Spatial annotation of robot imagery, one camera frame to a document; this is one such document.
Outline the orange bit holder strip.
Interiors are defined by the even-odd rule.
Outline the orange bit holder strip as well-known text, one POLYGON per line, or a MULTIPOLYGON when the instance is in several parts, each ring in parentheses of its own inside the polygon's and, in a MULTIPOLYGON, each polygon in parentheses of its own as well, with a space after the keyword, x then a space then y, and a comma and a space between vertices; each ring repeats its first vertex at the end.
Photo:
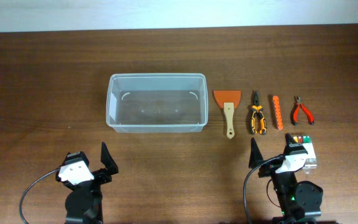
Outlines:
POLYGON ((282 119, 282 113, 281 113, 281 107, 280 107, 280 100, 279 97, 274 95, 272 97, 273 99, 273 106, 275 111, 275 118, 277 123, 277 129, 282 130, 283 129, 283 119, 282 119))

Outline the orange black combination pliers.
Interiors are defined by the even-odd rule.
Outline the orange black combination pliers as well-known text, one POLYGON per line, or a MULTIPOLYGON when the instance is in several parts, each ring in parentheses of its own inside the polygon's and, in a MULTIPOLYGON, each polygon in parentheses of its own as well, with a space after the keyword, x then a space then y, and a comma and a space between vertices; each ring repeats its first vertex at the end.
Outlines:
POLYGON ((255 90, 253 91, 252 104, 250 106, 250 132, 251 134, 261 134, 266 135, 267 133, 267 122, 264 115, 264 108, 260 105, 259 94, 255 90), (259 129, 256 127, 257 119, 259 120, 259 129))

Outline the orange scraper wooden handle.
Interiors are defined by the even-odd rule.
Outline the orange scraper wooden handle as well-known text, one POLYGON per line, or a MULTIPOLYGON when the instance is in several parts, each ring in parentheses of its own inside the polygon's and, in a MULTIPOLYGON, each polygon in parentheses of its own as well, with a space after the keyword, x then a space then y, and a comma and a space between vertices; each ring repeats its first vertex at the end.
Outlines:
POLYGON ((238 107, 241 101, 240 90, 213 90, 213 96, 217 105, 223 109, 227 130, 226 137, 232 139, 235 136, 233 126, 234 110, 238 107))

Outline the clear screwdriver set pack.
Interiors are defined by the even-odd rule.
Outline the clear screwdriver set pack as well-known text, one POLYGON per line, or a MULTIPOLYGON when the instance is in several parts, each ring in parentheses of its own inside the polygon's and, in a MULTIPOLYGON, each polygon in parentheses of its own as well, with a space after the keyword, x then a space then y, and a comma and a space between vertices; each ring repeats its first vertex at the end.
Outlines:
POLYGON ((301 162, 303 162, 302 170, 309 174, 313 169, 318 166, 318 161, 313 148, 313 143, 310 136, 293 136, 294 140, 301 144, 307 151, 307 154, 295 155, 294 162, 297 168, 300 168, 301 162))

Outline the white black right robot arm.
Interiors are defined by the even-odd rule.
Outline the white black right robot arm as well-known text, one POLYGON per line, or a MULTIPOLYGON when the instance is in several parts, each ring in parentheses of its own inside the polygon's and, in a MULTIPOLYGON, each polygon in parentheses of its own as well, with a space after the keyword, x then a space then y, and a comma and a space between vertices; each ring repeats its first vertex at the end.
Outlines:
POLYGON ((257 171, 260 178, 268 177, 278 198, 282 215, 272 218, 273 223, 316 223, 321 216, 323 189, 308 181, 297 181, 295 173, 311 170, 318 166, 312 140, 309 136, 285 135, 286 146, 283 153, 264 159, 256 140, 250 140, 250 172, 244 179, 244 210, 249 223, 251 217, 247 207, 247 183, 257 171))

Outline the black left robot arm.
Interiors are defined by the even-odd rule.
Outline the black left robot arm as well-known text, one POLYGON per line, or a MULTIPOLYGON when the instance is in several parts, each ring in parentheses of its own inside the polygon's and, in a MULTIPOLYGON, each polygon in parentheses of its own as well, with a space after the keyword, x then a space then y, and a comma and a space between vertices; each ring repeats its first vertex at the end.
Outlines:
POLYGON ((83 151, 68 153, 58 168, 55 179, 71 190, 65 200, 66 223, 103 223, 103 194, 101 186, 110 183, 119 168, 107 145, 101 143, 103 168, 90 171, 83 151))

